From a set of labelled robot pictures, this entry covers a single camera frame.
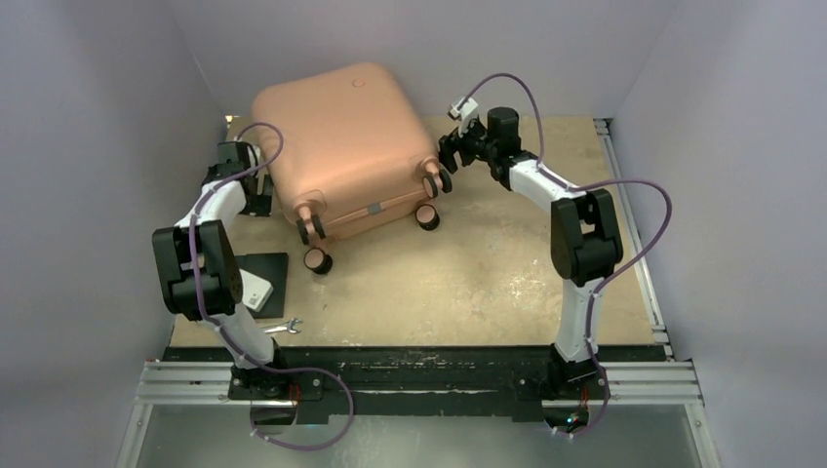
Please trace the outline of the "pink suitcase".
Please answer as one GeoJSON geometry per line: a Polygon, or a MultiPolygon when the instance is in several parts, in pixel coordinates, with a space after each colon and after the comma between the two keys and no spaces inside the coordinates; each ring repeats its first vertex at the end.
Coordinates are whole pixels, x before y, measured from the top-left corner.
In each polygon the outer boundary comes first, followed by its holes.
{"type": "Polygon", "coordinates": [[[333,267],[331,242],[411,216],[436,229],[453,189],[433,138],[394,74],[375,62],[269,86],[253,101],[256,140],[281,211],[307,246],[304,266],[333,267]]]}

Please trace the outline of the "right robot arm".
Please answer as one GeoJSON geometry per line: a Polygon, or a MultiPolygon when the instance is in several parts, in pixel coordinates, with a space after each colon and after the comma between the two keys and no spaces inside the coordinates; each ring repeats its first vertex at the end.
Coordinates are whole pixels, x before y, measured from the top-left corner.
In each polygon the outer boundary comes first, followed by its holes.
{"type": "Polygon", "coordinates": [[[463,110],[454,104],[448,115],[456,127],[440,138],[439,156],[450,173],[474,161],[484,162],[493,180],[550,216],[550,256],[563,280],[563,299],[560,326],[541,383],[569,397],[597,374],[600,286],[624,254],[612,195],[606,189],[574,187],[524,149],[520,116],[513,108],[496,107],[482,121],[475,108],[463,110]]]}

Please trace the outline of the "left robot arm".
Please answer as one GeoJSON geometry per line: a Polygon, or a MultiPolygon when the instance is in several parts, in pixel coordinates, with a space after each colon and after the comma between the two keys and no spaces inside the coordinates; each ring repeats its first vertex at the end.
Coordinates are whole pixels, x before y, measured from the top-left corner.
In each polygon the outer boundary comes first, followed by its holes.
{"type": "Polygon", "coordinates": [[[256,150],[244,141],[218,145],[193,207],[171,227],[152,233],[163,301],[174,315],[211,330],[231,354],[232,380],[240,389],[277,399],[290,389],[291,373],[278,344],[261,331],[243,302],[244,284],[226,232],[257,187],[256,150]]]}

